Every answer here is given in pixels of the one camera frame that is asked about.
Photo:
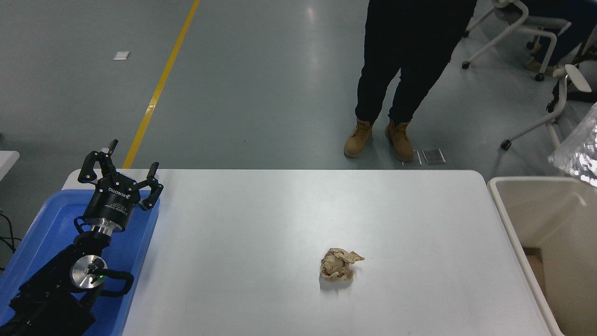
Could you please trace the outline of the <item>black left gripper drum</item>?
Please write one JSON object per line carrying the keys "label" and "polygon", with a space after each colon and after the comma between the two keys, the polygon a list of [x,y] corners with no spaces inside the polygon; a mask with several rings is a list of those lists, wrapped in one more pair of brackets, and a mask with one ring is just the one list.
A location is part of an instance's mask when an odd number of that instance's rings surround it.
{"label": "black left gripper drum", "polygon": [[134,179],[123,174],[99,179],[85,209],[84,223],[90,227],[113,223],[115,230],[126,230],[132,212],[140,202],[140,192],[132,190],[135,184]]}

